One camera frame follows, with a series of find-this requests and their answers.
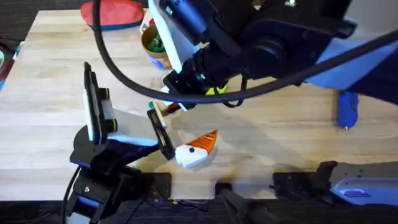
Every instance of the white object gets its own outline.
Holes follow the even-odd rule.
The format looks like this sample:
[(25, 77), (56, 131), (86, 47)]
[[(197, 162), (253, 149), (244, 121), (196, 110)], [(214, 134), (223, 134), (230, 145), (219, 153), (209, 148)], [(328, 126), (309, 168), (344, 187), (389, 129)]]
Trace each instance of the white object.
[(199, 147), (192, 147), (184, 144), (175, 149), (175, 160), (184, 169), (189, 169), (205, 161), (207, 156), (207, 150)]
[(180, 73), (182, 65), (200, 48), (193, 45), (159, 7), (160, 0), (148, 0), (149, 10), (173, 69)]

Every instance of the black cable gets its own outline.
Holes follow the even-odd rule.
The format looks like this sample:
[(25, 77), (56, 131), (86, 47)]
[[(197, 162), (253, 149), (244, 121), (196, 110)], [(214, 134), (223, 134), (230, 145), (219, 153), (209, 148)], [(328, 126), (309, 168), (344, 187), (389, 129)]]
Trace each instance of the black cable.
[[(165, 202), (168, 202), (168, 203), (171, 204), (171, 205), (175, 205), (174, 203), (169, 202), (169, 200), (168, 200), (166, 197), (164, 197), (163, 193), (160, 192), (160, 190), (159, 190), (158, 188), (153, 187), (153, 189), (156, 190), (156, 192), (160, 195), (160, 197), (162, 197), (162, 199), (163, 199)], [(199, 211), (201, 211), (201, 212), (208, 212), (208, 211), (209, 211), (208, 204), (209, 204), (211, 201), (209, 200), (209, 201), (207, 201), (206, 203), (201, 204), (201, 205), (206, 205), (206, 208), (200, 208), (199, 206), (193, 205), (192, 203), (183, 203), (183, 202), (179, 202), (179, 201), (175, 201), (175, 202), (176, 202), (177, 205), (179, 205), (179, 206), (190, 207), (190, 208), (193, 208), (193, 209), (197, 209), (197, 210), (199, 210)]]
[[(248, 79), (245, 78), (245, 77), (242, 77), (241, 91), (242, 91), (242, 90), (246, 90), (247, 87), (248, 87)], [(216, 95), (219, 95), (218, 90), (217, 90), (217, 86), (214, 87), (214, 93), (215, 93)], [(243, 103), (243, 100), (238, 100), (238, 102), (237, 102), (235, 105), (233, 105), (233, 104), (230, 103), (230, 102), (224, 102), (223, 104), (224, 104), (226, 107), (235, 108), (235, 107), (241, 106), (242, 103)]]
[(131, 217), (135, 214), (135, 212), (138, 210), (138, 208), (147, 200), (147, 197), (144, 197), (142, 201), (136, 206), (136, 208), (131, 212), (130, 217), (127, 219), (127, 221), (124, 224), (128, 224)]
[(227, 200), (225, 199), (225, 197), (223, 195), (220, 195), (221, 200), (224, 202), (225, 205), (225, 209), (228, 213), (229, 219), (231, 220), (232, 224), (238, 224), (238, 221), (236, 220), (236, 217), (233, 215), (233, 211), (231, 209), (231, 207), (229, 206)]
[(108, 51), (106, 50), (105, 43), (103, 40), (102, 30), (101, 30), (101, 21), (100, 21), (100, 7), (101, 0), (94, 0), (93, 4), (93, 30), (95, 34), (95, 41), (98, 47), (98, 50), (109, 70), (113, 73), (113, 75), (128, 88), (151, 98), (165, 100), (165, 101), (173, 101), (178, 103), (224, 103), (226, 101), (234, 101), (234, 100), (243, 100), (246, 98), (251, 98), (255, 96), (259, 96), (265, 93), (269, 93), (274, 90), (281, 89), (283, 87), (293, 85), (296, 83), (300, 83), (304, 81), (306, 78), (317, 75), (321, 72), (339, 66), (343, 63), (349, 62), (350, 60), (367, 54), (375, 49), (378, 49), (382, 46), (391, 44), (398, 40), (398, 30), (390, 32), (386, 35), (378, 37), (372, 41), (369, 41), (366, 44), (363, 44), (359, 47), (355, 47), (343, 54), (337, 55), (336, 57), (330, 58), (324, 62), (321, 62), (317, 65), (314, 65), (310, 68), (307, 68), (301, 72), (286, 76), (284, 78), (275, 80), (273, 82), (265, 83), (248, 90), (244, 91), (236, 91), (231, 93), (225, 93), (222, 95), (211, 95), (211, 96), (203, 96), (203, 95), (176, 95), (176, 94), (167, 94), (162, 93), (160, 91), (156, 91), (145, 86), (142, 86), (132, 80), (130, 80), (125, 74), (123, 74), (119, 68), (114, 64), (112, 58), (109, 56)]
[(183, 213), (183, 212), (189, 212), (189, 211), (192, 211), (192, 210), (196, 209), (196, 208), (186, 208), (186, 209), (183, 209), (183, 210), (173, 210), (171, 208), (160, 208), (160, 207), (154, 205), (153, 203), (148, 202), (147, 200), (145, 201), (145, 203), (147, 203), (149, 206), (151, 206), (154, 209), (161, 210), (161, 211), (168, 211), (168, 212), (172, 212), (172, 213)]
[(47, 218), (47, 217), (49, 217), (49, 216), (51, 216), (51, 214), (50, 213), (46, 213), (46, 214), (44, 214), (44, 215), (42, 215), (41, 217), (37, 217), (37, 218), (31, 218), (31, 219), (25, 219), (25, 220), (6, 220), (5, 221), (5, 224), (7, 224), (7, 223), (23, 223), (23, 224), (26, 224), (26, 223), (29, 223), (29, 224), (33, 224), (33, 223), (36, 223), (36, 222), (38, 222), (38, 221), (40, 221), (40, 220), (42, 220), (42, 219), (44, 219), (44, 218)]
[(76, 168), (75, 173), (73, 174), (72, 178), (69, 181), (67, 190), (65, 191), (65, 195), (63, 196), (63, 200), (62, 200), (62, 205), (61, 205), (61, 224), (66, 224), (66, 217), (65, 217), (65, 209), (67, 207), (67, 201), (68, 201), (68, 197), (69, 197), (69, 193), (70, 193), (70, 189), (72, 188), (72, 185), (76, 179), (77, 174), (79, 173), (81, 167), (78, 166)]

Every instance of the small orange object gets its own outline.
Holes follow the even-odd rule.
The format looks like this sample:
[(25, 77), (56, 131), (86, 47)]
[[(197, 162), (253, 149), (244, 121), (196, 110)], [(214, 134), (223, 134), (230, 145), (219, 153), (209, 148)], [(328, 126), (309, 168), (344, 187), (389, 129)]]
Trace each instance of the small orange object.
[(218, 130), (214, 130), (208, 134), (205, 134), (204, 136), (193, 140), (187, 145), (206, 149), (207, 153), (210, 153), (210, 151), (213, 149), (213, 146), (216, 144), (217, 132)]

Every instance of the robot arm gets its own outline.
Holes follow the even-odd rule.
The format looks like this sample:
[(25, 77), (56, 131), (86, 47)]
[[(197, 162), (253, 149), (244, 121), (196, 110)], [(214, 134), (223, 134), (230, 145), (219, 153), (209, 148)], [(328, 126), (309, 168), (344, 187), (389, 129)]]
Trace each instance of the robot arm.
[[(149, 1), (175, 69), (164, 83), (170, 93), (181, 95), (203, 95), (239, 74), (247, 79), (284, 78), (396, 29), (398, 16), (388, 9), (398, 3), (375, 4), (268, 0), (255, 10), (248, 0)], [(375, 9), (383, 13), (369, 21), (367, 14)], [(200, 42), (208, 45), (199, 50)], [(345, 90), (396, 48), (390, 44), (306, 82)]]

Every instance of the blue sticker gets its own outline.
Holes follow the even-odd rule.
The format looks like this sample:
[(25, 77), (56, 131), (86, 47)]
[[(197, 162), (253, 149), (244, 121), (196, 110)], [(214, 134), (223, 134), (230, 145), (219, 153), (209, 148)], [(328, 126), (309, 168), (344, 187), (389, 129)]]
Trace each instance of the blue sticker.
[(368, 193), (360, 189), (340, 190), (345, 197), (371, 197)]

